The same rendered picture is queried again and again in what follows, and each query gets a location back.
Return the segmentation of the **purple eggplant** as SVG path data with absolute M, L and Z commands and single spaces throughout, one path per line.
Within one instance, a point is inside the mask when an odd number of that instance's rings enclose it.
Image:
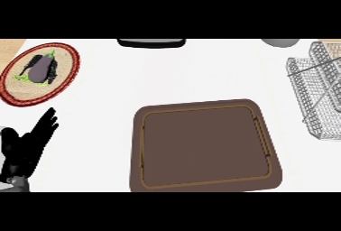
M 33 83 L 43 83 L 46 81 L 49 67 L 53 60 L 55 58 L 46 55 L 31 67 L 28 72 L 28 79 L 33 81 Z

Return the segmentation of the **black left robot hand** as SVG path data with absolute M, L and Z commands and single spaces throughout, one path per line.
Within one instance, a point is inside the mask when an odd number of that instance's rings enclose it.
M 28 179 L 33 176 L 48 142 L 59 127 L 55 114 L 52 107 L 39 119 L 33 131 L 24 136 L 11 127 L 2 130 L 2 154 L 6 157 L 0 170 L 3 183 L 9 183 L 14 177 Z

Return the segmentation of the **brown tray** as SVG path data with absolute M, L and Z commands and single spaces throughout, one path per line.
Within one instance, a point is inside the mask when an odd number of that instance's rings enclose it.
M 130 190 L 275 189 L 282 169 L 250 99 L 145 106 L 133 119 Z

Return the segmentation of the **black appliance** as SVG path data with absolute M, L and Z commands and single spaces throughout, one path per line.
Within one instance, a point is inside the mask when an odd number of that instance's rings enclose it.
M 118 39 L 117 42 L 126 47 L 164 49 L 182 47 L 186 39 Z

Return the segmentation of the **red-rimmed wicker plate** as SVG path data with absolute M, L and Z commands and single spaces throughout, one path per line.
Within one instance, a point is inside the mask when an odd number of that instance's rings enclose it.
M 67 89 L 80 69 L 76 48 L 59 42 L 34 46 L 9 62 L 0 74 L 0 99 L 34 106 Z

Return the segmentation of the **grey round object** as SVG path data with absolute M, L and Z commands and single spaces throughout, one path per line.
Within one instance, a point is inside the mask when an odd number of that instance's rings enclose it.
M 263 42 L 273 47 L 288 48 L 299 43 L 299 39 L 263 39 Z

